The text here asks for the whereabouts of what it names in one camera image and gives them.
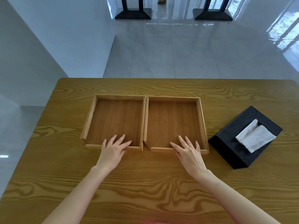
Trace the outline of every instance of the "wooden table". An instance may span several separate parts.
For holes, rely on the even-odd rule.
[[[60,79],[0,203],[0,223],[41,223],[96,164],[80,134],[96,93],[200,97],[208,138],[253,105],[283,128],[245,169],[213,149],[206,166],[282,223],[299,220],[299,87],[289,80]],[[234,223],[174,154],[128,152],[81,223]]]

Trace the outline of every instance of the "tissue box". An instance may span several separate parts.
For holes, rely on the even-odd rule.
[[[265,144],[258,150],[250,153],[244,145],[239,143],[236,136],[244,130],[253,120],[257,119],[273,135],[278,136],[282,128],[250,106],[239,114],[226,127],[208,140],[210,145],[232,166],[233,169],[249,167],[252,162],[271,143]]]

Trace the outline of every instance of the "finger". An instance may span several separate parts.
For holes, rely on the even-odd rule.
[[[106,139],[103,141],[103,144],[102,144],[102,149],[106,148]]]
[[[110,147],[111,145],[113,145],[113,142],[114,142],[116,136],[117,136],[117,135],[114,135],[114,136],[108,141],[107,147]]]
[[[125,136],[126,136],[125,134],[122,135],[121,138],[118,139],[118,140],[114,143],[114,145],[120,145],[120,144],[122,143],[122,141],[124,140]]]
[[[123,143],[123,144],[119,145],[118,148],[119,148],[120,150],[123,150],[123,149],[125,149],[126,147],[128,147],[131,143],[132,143],[132,141],[128,141],[128,142],[126,142],[126,143]]]
[[[176,156],[180,159],[180,161],[182,162],[182,156],[177,152]]]
[[[182,146],[185,148],[185,149],[188,149],[189,146],[187,145],[187,143],[184,141],[184,139],[182,139],[181,136],[178,136],[178,140],[180,141],[180,143],[182,144]]]
[[[189,140],[189,138],[187,138],[187,136],[185,136],[185,139],[186,139],[187,145],[188,145],[190,148],[194,148],[194,147],[193,147],[193,144],[191,143],[191,141]]]
[[[200,146],[199,146],[198,142],[196,141],[195,144],[196,144],[196,151],[200,152]]]
[[[184,149],[183,149],[182,147],[176,145],[175,143],[170,142],[170,144],[171,144],[171,146],[172,146],[175,150],[177,150],[179,153],[181,153],[181,152],[184,151]]]
[[[122,150],[121,153],[119,154],[120,158],[122,158],[122,156],[127,152],[127,150]]]

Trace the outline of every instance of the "person's left hand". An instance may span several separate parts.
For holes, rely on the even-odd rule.
[[[124,149],[132,143],[132,141],[128,141],[126,143],[121,144],[125,136],[126,136],[125,134],[122,135],[120,139],[118,139],[115,143],[113,143],[116,138],[116,135],[114,135],[113,138],[111,138],[108,141],[107,146],[106,146],[107,140],[106,139],[104,140],[102,144],[101,155],[94,168],[103,171],[106,175],[108,175],[114,168],[116,168],[116,166],[121,161],[122,156],[126,152],[126,150]]]

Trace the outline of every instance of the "white tissue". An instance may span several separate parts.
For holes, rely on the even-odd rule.
[[[276,138],[271,134],[264,126],[257,124],[257,119],[253,120],[241,133],[239,133],[236,139],[244,145],[250,153],[253,153],[260,147],[264,146],[270,141]]]

